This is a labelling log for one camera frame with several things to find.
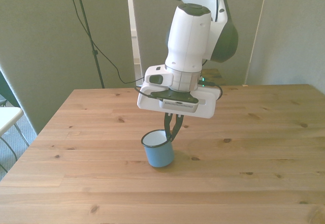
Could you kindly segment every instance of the vent grille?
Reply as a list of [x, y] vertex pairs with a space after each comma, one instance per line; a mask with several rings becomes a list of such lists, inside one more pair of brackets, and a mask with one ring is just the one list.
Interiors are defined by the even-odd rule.
[[172, 103], [172, 102], [165, 102], [165, 105], [168, 105], [168, 106], [177, 106], [177, 107], [184, 107], [184, 108], [190, 108], [190, 109], [193, 108], [193, 106], [190, 106], [190, 105], [179, 104], [179, 103]]
[[171, 100], [159, 101], [160, 108], [191, 113], [194, 113], [197, 110], [198, 105], [199, 104], [189, 104], [186, 102], [175, 102]]

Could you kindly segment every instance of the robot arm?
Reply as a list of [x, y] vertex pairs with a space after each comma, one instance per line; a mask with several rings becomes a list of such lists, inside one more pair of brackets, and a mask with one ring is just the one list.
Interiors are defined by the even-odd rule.
[[173, 18], [164, 65], [149, 67], [141, 109], [210, 118], [220, 90], [198, 86], [202, 59], [225, 61], [238, 41], [225, 0], [182, 0]]
[[227, 0], [179, 0], [195, 3], [211, 11], [209, 41], [203, 59], [224, 62], [231, 58], [237, 49], [238, 33], [233, 25]]

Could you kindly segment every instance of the wood grain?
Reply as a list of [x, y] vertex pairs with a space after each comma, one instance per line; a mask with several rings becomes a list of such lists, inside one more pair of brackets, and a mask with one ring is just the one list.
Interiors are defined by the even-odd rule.
[[163, 113], [130, 88], [73, 91], [0, 182], [0, 223], [325, 223], [325, 96], [222, 88], [164, 168], [140, 143]]

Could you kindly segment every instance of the black pole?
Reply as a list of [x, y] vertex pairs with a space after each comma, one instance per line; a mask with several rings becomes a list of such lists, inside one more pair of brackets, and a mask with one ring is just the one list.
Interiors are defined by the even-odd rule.
[[93, 54], [93, 57], [95, 58], [95, 63], [96, 63], [96, 66], [97, 66], [97, 71], [98, 71], [98, 75], [100, 77], [101, 85], [102, 85], [102, 88], [105, 88], [103, 78], [102, 78], [101, 69], [100, 69], [100, 65], [99, 65], [98, 59], [97, 59], [98, 51], [95, 50], [95, 47], [93, 45], [93, 41], [92, 41], [92, 38], [91, 38], [91, 34], [90, 34], [88, 22], [87, 22], [87, 17], [86, 17], [85, 9], [83, 8], [82, 0], [79, 0], [79, 2], [80, 2], [82, 15], [83, 15], [83, 18], [85, 20], [85, 24], [86, 24], [86, 28], [87, 28], [88, 36], [89, 36], [89, 39], [90, 39], [91, 48], [92, 48], [92, 54]]

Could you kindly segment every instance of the cable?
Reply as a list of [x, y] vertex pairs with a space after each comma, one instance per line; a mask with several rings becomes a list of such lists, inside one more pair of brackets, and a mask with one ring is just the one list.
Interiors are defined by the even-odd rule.
[[137, 79], [137, 80], [135, 80], [135, 81], [132, 81], [132, 82], [124, 82], [123, 80], [122, 80], [122, 78], [121, 78], [121, 76], [120, 76], [120, 72], [119, 72], [119, 70], [118, 70], [118, 68], [116, 67], [116, 65], [100, 50], [100, 48], [98, 48], [98, 46], [95, 44], [95, 42], [92, 40], [92, 38], [91, 38], [91, 36], [89, 35], [89, 33], [88, 33], [88, 31], [87, 31], [87, 29], [85, 28], [85, 26], [84, 26], [84, 24], [82, 23], [82, 21], [81, 21], [81, 19], [80, 19], [80, 17], [79, 17], [79, 14], [78, 14], [78, 10], [77, 10], [77, 6], [76, 6], [76, 3], [75, 3], [75, 0], [72, 0], [72, 2], [73, 2], [73, 5], [74, 5], [74, 7], [75, 7], [75, 11], [76, 11], [76, 14], [77, 14], [77, 17], [78, 17], [78, 20], [79, 20], [79, 22], [81, 23], [81, 25], [82, 25], [82, 27], [83, 27], [83, 29], [85, 30], [85, 32], [86, 32], [86, 34], [88, 35], [88, 37], [90, 38], [90, 40], [92, 41], [92, 43], [93, 43], [93, 45], [97, 48], [97, 50], [113, 65], [113, 67], [115, 67], [115, 69], [116, 69], [116, 71], [117, 71], [117, 75], [118, 75], [118, 78], [121, 80], [121, 82], [122, 83], [124, 83], [124, 84], [128, 84], [128, 83], [135, 83], [135, 82], [137, 82], [137, 81], [139, 81], [139, 80], [141, 80], [141, 79], [143, 79], [144, 77], [142, 77], [142, 78], [139, 78], [139, 79]]
[[218, 87], [220, 89], [220, 95], [219, 95], [218, 99], [220, 99], [222, 97], [223, 91], [222, 91], [222, 88], [219, 85], [217, 85], [217, 84], [215, 84], [213, 82], [207, 82], [207, 81], [202, 81], [202, 80], [199, 81], [199, 84], [204, 85], [204, 86]]
[[6, 173], [8, 173], [8, 171], [6, 170], [6, 168], [4, 168], [1, 164], [0, 164], [0, 167], [1, 167], [2, 169], [4, 169], [4, 171], [5, 171]]
[[202, 64], [202, 66], [204, 66], [204, 65], [205, 65], [205, 63], [207, 63], [207, 61], [208, 61], [208, 60], [205, 60], [205, 62]]
[[145, 97], [152, 98], [152, 99], [156, 99], [156, 97], [154, 97], [154, 96], [152, 96], [152, 95], [150, 95], [150, 94], [145, 94], [145, 93], [141, 92], [140, 90], [138, 90], [137, 88], [141, 88], [141, 87], [140, 87], [140, 86], [135, 86], [135, 87], [134, 87], [134, 89], [135, 89], [138, 93], [144, 95]]

